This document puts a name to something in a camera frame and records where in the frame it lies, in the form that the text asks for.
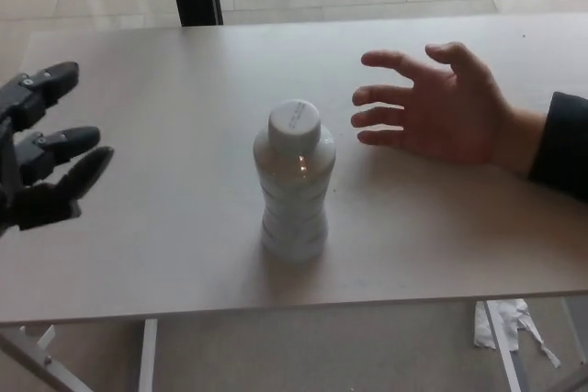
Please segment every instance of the robotic hand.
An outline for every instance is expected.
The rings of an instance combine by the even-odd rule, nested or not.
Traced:
[[[14,143],[13,134],[33,127],[46,108],[77,86],[78,78],[77,63],[64,62],[31,76],[21,73],[0,87],[0,232],[15,225],[28,230],[77,218],[78,199],[107,168],[114,150],[93,149],[100,142],[98,128],[66,129],[48,136],[34,132],[17,146]],[[57,184],[35,185],[56,166],[87,151]]]

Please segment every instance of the plastic bottle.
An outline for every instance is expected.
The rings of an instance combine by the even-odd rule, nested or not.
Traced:
[[[316,107],[302,100],[275,107],[255,138],[254,159],[266,201],[263,245],[292,262],[319,254],[328,232],[324,198],[335,147]]]

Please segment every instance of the crumpled paper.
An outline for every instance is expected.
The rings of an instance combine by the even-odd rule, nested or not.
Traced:
[[[535,341],[540,345],[541,351],[549,358],[553,366],[561,366],[560,359],[545,345],[541,334],[539,334],[531,318],[529,306],[522,298],[495,300],[494,302],[502,318],[502,323],[495,325],[503,326],[510,351],[518,351],[518,330],[527,330],[531,332]],[[488,316],[486,315],[486,309],[484,308],[484,302],[476,302],[474,344],[479,347],[496,349]]]

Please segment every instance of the tiled floor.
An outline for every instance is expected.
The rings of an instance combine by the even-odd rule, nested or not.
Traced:
[[[588,12],[588,0],[221,0],[227,24]],[[179,26],[175,0],[0,0],[0,81],[36,30]],[[563,366],[524,340],[533,390],[579,358],[560,302],[529,302]],[[166,319],[156,391],[502,390],[495,353],[471,347],[472,305],[370,306]],[[63,325],[51,350],[96,391],[132,390],[137,323]],[[0,354],[0,390],[48,390]]]

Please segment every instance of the white bottle cap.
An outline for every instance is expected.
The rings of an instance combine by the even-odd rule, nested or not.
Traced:
[[[282,103],[269,114],[267,137],[272,148],[284,155],[308,153],[321,138],[319,111],[308,101]]]

